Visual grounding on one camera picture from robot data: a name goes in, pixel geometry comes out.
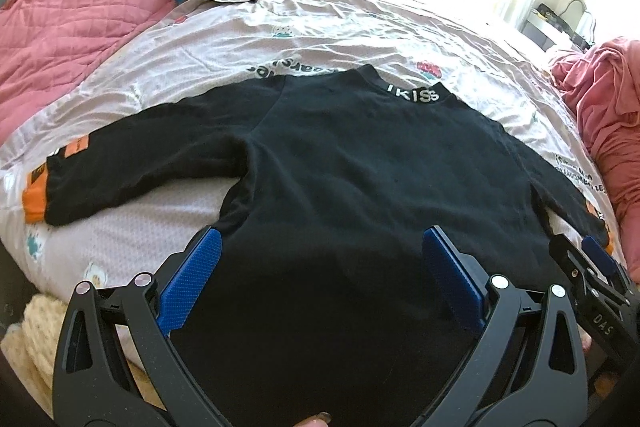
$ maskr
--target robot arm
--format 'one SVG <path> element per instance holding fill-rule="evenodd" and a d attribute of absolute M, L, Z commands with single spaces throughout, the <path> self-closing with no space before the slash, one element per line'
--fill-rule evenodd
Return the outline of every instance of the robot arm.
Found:
<path fill-rule="evenodd" d="M 54 369 L 54 418 L 60 427 L 231 427 L 193 380 L 169 338 L 182 327 L 215 268 L 222 240 L 200 232 L 156 274 L 128 285 L 76 286 Z M 525 291 L 489 276 L 439 227 L 424 233 L 422 253 L 460 326 L 478 341 L 439 397 L 412 427 L 578 427 L 588 418 L 588 378 L 580 324 L 621 367 L 638 355 L 635 286 L 591 238 L 582 249 L 600 280 L 563 235 L 550 254 L 572 282 Z M 127 325 L 166 411 L 145 403 L 120 347 Z"/>

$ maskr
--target pink quilted pillow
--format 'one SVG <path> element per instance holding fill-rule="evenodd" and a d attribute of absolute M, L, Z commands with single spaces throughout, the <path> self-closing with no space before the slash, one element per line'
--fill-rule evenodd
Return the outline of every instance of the pink quilted pillow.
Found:
<path fill-rule="evenodd" d="M 7 0 L 0 9 L 0 144 L 174 7 L 174 0 Z"/>

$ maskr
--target cartoon print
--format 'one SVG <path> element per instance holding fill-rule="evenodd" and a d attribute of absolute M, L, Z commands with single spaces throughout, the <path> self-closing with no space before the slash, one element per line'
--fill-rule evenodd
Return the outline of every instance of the cartoon print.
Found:
<path fill-rule="evenodd" d="M 442 78 L 442 70 L 432 62 L 421 61 L 415 65 L 420 70 L 420 74 L 427 80 L 437 80 Z"/>
<path fill-rule="evenodd" d="M 293 26 L 279 25 L 273 27 L 273 38 L 287 39 L 293 36 Z"/>
<path fill-rule="evenodd" d="M 593 203 L 591 203 L 591 201 L 589 201 L 587 198 L 584 198 L 584 200 L 587 203 L 587 210 L 589 211 L 590 214 L 593 214 L 594 216 L 596 216 L 598 219 L 602 219 L 604 221 L 604 214 L 598 210 Z"/>
<path fill-rule="evenodd" d="M 27 227 L 26 247 L 27 253 L 34 260 L 38 261 L 42 255 L 44 245 L 44 234 L 40 233 L 39 225 L 30 225 Z"/>
<path fill-rule="evenodd" d="M 89 263 L 84 271 L 84 280 L 91 281 L 96 288 L 104 288 L 107 284 L 107 273 L 97 264 Z"/>

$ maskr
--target crumpled fabric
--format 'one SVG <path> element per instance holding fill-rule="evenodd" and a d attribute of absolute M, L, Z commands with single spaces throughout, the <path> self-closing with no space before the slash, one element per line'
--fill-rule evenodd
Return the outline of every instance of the crumpled fabric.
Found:
<path fill-rule="evenodd" d="M 640 282 L 640 41 L 558 52 L 551 72 L 602 174 L 629 274 Z"/>

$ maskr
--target pink fabric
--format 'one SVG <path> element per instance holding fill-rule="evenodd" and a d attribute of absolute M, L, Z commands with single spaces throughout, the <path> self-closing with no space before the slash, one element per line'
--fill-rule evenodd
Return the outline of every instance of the pink fabric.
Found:
<path fill-rule="evenodd" d="M 174 7 L 174 0 L 7 0 L 0 9 L 0 144 Z"/>
<path fill-rule="evenodd" d="M 628 270 L 640 282 L 640 41 L 615 39 L 551 69 L 602 173 L 620 224 Z"/>

